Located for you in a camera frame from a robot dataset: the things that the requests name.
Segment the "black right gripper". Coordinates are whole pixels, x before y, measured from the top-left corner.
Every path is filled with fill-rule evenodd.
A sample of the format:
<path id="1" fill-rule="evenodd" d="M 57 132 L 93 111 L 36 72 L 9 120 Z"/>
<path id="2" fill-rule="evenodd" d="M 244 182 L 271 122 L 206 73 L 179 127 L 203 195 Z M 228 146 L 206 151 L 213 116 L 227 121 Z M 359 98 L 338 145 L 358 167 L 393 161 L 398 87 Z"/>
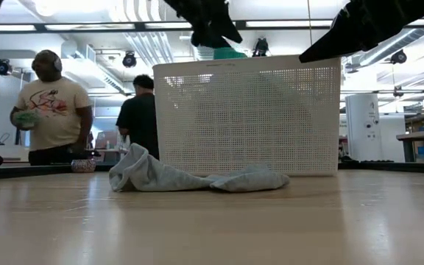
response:
<path id="1" fill-rule="evenodd" d="M 424 0 L 351 0 L 299 60 L 310 63 L 370 50 L 423 16 Z"/>

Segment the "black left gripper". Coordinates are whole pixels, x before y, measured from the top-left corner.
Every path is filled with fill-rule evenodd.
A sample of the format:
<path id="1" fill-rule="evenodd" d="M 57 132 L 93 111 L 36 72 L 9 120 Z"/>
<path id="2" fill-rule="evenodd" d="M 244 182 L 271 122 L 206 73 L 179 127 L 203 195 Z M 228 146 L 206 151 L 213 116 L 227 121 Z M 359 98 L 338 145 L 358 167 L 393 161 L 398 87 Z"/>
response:
<path id="1" fill-rule="evenodd" d="M 242 36 L 227 14 L 225 0 L 164 0 L 178 18 L 184 18 L 192 26 L 191 44 L 208 48 L 225 48 L 229 43 L 224 37 L 242 42 Z"/>

